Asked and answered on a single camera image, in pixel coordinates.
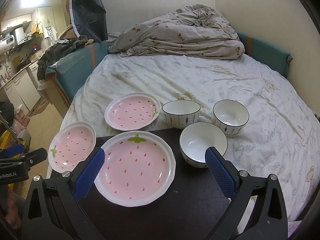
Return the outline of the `person's left hand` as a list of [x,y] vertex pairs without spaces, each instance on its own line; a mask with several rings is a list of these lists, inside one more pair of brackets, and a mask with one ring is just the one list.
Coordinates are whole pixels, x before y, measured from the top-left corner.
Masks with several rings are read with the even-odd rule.
[[20,201],[20,196],[17,195],[12,189],[7,189],[7,214],[5,216],[7,222],[12,227],[13,230],[17,230],[21,227],[22,221],[19,217],[18,202]]

